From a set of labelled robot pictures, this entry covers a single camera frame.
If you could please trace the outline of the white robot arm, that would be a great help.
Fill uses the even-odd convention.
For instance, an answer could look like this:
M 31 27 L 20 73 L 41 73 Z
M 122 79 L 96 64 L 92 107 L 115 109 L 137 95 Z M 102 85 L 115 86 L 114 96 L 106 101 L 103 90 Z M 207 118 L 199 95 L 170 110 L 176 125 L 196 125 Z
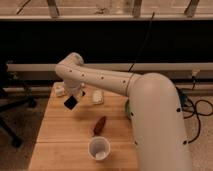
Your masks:
M 168 77 L 87 68 L 77 53 L 61 60 L 55 72 L 70 94 L 86 83 L 129 99 L 139 171 L 192 171 L 178 91 Z

